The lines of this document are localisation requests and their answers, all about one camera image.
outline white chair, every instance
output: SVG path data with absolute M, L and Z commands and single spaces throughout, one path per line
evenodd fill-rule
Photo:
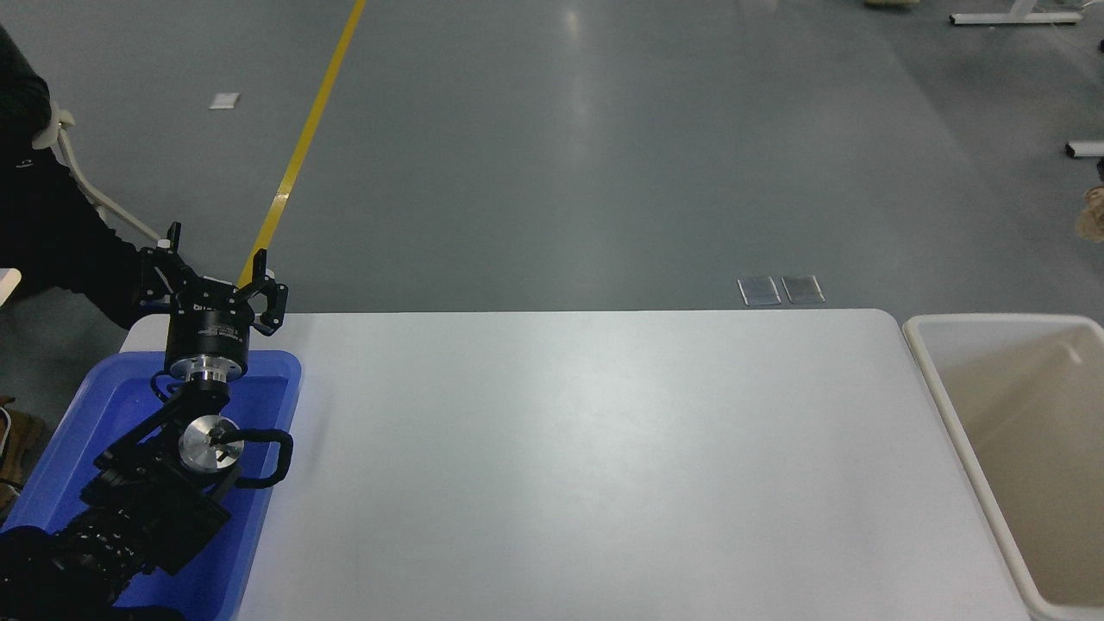
M 68 128 L 76 125 L 76 120 L 73 119 L 73 115 L 68 110 L 60 109 L 54 102 L 50 102 L 50 125 L 34 137 L 31 146 L 35 149 L 49 149 L 55 144 L 61 147 L 62 157 L 65 158 L 65 162 L 73 172 L 73 179 L 76 180 L 76 185 L 81 188 L 84 196 L 96 207 L 96 211 L 99 212 L 100 218 L 106 220 L 107 212 L 110 212 L 151 241 L 157 242 L 160 240 L 163 235 L 147 227 L 141 220 L 138 220 L 132 213 L 119 207 L 117 202 L 97 190 L 85 179 L 84 173 L 81 172 L 81 167 L 76 164 L 76 156 L 73 155 L 73 144 L 70 143 L 67 134 Z

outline gray floor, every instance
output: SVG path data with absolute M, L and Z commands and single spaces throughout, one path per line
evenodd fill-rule
M 0 4 L 88 176 L 233 278 L 352 6 Z M 272 248 L 294 312 L 826 306 L 1104 320 L 1073 234 L 1104 138 L 1104 8 L 370 0 Z M 243 93 L 210 112 L 216 92 Z M 0 310 L 0 392 L 56 418 L 123 334 L 53 292 Z

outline plastic storage bin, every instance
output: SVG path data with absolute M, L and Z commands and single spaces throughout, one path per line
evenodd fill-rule
M 1104 330 L 928 315 L 904 331 L 1032 615 L 1104 620 Z
M 92 461 L 160 408 L 161 402 L 150 391 L 149 377 L 163 362 L 161 352 L 117 354 L 88 373 L 6 527 L 32 525 L 54 533 L 86 508 L 79 494 L 98 472 Z M 299 361 L 291 354 L 252 351 L 248 373 L 231 383 L 231 400 L 223 414 L 243 428 L 287 431 L 300 377 Z M 275 445 L 246 446 L 241 462 L 245 474 L 270 473 L 277 452 Z M 232 517 L 214 540 L 177 576 L 158 570 L 135 577 L 118 604 L 169 606 L 189 621 L 232 619 L 245 591 L 270 495 L 272 490 L 231 491 L 222 504 Z

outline blue plastic tray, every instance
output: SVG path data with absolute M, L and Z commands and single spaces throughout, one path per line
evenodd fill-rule
M 160 352 L 128 352 L 92 369 L 6 527 L 32 525 L 54 533 L 87 508 L 79 494 L 98 473 L 92 461 L 161 407 L 150 391 L 149 378 L 163 362 Z M 223 414 L 242 428 L 287 431 L 301 376 L 299 361 L 287 351 L 252 351 L 248 373 L 231 385 Z M 247 445 L 241 462 L 245 475 L 272 473 L 277 452 L 275 444 L 267 451 Z M 211 545 L 177 576 L 161 570 L 137 576 L 118 606 L 156 603 L 176 608 L 188 621 L 229 621 L 241 604 L 270 495 L 270 490 L 232 490 L 222 504 L 233 517 Z

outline beige plastic bin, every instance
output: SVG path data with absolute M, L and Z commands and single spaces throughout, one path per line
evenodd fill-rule
M 1104 620 L 1104 330 L 926 315 L 904 333 L 1032 615 Z

